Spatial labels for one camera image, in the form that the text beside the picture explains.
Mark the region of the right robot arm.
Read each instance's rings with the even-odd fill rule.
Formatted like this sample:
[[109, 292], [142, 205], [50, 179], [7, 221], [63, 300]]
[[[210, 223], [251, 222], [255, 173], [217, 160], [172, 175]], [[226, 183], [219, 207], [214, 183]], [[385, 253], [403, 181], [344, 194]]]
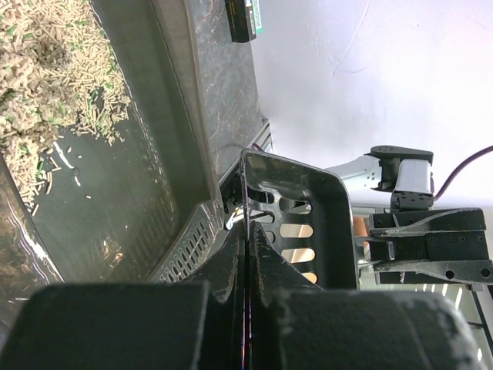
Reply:
[[375, 146], [329, 168], [348, 190], [389, 193], [390, 205], [370, 215], [363, 244], [379, 284], [492, 283], [487, 224], [477, 207], [437, 209], [434, 155], [400, 146]]

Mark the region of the black slotted litter scoop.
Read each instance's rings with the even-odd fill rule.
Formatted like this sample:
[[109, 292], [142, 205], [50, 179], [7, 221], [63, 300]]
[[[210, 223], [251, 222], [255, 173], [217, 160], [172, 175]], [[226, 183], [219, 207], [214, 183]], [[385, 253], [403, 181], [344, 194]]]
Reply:
[[259, 288], [360, 288], [375, 211], [351, 204], [347, 174], [244, 150], [240, 180]]

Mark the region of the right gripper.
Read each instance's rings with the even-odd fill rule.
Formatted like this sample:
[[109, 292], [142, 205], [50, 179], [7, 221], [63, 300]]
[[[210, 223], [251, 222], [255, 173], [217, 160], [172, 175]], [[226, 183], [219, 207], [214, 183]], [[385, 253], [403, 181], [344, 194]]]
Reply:
[[378, 284], [492, 285], [483, 210], [373, 214], [369, 248]]

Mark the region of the dark translucent litter box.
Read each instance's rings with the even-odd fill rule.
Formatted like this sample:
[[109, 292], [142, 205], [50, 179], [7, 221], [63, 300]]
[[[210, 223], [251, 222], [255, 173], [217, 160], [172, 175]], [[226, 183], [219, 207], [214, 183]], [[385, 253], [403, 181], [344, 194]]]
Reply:
[[1, 154], [1, 303], [50, 284], [184, 279], [221, 223], [184, 1], [89, 1], [130, 98], [108, 144], [62, 129], [24, 204]]

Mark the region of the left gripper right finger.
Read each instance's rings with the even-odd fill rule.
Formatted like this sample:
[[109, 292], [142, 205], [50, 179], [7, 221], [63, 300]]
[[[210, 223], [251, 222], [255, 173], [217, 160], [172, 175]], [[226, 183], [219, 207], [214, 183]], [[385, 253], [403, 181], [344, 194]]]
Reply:
[[414, 291], [324, 290], [249, 235], [253, 369], [481, 369], [454, 305]]

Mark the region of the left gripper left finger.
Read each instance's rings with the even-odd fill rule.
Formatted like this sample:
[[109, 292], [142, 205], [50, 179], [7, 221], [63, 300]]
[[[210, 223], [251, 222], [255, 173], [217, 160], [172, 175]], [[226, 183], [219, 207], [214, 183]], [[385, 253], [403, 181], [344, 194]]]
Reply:
[[8, 368], [241, 369], [244, 248], [237, 224], [182, 281], [39, 291], [8, 337]]

